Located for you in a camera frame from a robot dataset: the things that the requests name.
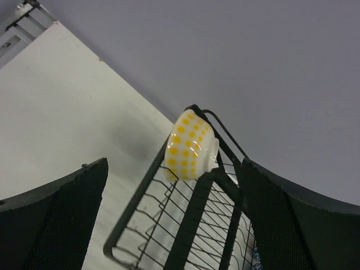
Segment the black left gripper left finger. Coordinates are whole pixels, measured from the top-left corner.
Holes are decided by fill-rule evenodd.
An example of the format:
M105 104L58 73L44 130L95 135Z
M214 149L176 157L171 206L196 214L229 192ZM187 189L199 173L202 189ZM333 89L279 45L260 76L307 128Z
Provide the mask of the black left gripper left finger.
M109 166L100 158L1 200L1 269L81 269Z

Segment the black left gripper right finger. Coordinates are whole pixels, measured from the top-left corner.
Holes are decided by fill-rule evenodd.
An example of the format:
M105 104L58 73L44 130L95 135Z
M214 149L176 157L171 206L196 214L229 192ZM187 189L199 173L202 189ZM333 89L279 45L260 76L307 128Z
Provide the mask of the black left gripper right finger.
M359 269L359 206L242 162L247 213L264 269Z

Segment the yellow checkered white bowl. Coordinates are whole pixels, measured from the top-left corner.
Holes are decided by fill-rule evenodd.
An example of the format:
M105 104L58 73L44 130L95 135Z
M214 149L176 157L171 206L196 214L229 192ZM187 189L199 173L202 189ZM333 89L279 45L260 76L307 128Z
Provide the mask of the yellow checkered white bowl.
M164 175L169 182L196 180L216 167L219 140L212 126L192 109L177 119L164 154Z

